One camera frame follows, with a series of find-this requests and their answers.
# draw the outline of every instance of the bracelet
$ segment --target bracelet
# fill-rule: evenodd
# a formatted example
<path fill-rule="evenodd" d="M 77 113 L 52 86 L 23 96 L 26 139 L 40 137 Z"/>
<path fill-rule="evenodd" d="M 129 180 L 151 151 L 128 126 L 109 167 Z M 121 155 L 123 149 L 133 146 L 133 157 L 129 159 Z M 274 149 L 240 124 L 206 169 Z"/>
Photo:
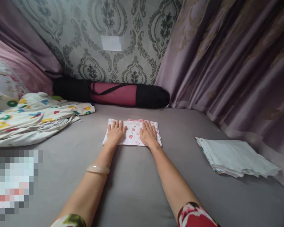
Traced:
<path fill-rule="evenodd" d="M 87 167 L 86 172 L 95 172 L 95 173 L 108 175 L 109 168 L 107 168 L 106 166 L 101 167 L 101 166 L 94 166 L 93 164 L 91 164 Z"/>

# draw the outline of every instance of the gray bed sheet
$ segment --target gray bed sheet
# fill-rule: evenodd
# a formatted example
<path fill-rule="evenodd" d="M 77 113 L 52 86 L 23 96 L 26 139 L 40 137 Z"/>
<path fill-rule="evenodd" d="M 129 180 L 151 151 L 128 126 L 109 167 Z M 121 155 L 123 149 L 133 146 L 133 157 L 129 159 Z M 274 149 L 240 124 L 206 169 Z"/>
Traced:
<path fill-rule="evenodd" d="M 11 149 L 43 150 L 43 163 L 28 208 L 0 226 L 50 226 L 102 148 L 108 119 L 157 121 L 163 149 L 207 212 L 222 227 L 284 227 L 284 188 L 272 177 L 218 175 L 194 137 L 228 139 L 195 110 L 147 110 L 95 105 L 46 141 Z M 146 147 L 118 146 L 93 226 L 177 226 L 152 154 Z"/>

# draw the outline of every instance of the floral sleeve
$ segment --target floral sleeve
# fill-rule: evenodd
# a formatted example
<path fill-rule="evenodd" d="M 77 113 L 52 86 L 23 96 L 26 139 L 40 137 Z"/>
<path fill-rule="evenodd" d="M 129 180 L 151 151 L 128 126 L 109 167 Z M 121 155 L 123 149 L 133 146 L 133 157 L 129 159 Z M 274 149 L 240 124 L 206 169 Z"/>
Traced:
<path fill-rule="evenodd" d="M 209 214 L 194 202 L 182 207 L 178 214 L 179 227 L 220 227 Z"/>
<path fill-rule="evenodd" d="M 52 224 L 51 227 L 86 227 L 85 221 L 77 214 L 68 214 Z"/>

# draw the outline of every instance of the damask wallpaper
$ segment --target damask wallpaper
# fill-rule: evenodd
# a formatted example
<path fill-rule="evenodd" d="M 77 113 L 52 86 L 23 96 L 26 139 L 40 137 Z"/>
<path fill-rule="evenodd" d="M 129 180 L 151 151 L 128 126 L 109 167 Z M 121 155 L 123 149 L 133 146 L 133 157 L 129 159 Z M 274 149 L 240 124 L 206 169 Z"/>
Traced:
<path fill-rule="evenodd" d="M 154 84 L 181 0 L 13 0 L 61 63 L 78 79 Z M 100 35 L 120 36 L 104 51 Z"/>

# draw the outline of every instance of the hand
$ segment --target hand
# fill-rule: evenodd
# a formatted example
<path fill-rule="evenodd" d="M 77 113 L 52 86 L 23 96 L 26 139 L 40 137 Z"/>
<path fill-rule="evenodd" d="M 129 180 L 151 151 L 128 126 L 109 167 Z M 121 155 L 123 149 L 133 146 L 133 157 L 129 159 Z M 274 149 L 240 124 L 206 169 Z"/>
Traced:
<path fill-rule="evenodd" d="M 123 121 L 119 124 L 119 120 L 114 121 L 113 125 L 108 125 L 107 143 L 117 146 L 125 137 L 127 126 L 123 127 Z"/>
<path fill-rule="evenodd" d="M 157 146 L 157 133 L 155 126 L 151 127 L 150 122 L 143 122 L 143 129 L 140 129 L 141 141 L 150 148 L 150 146 Z"/>

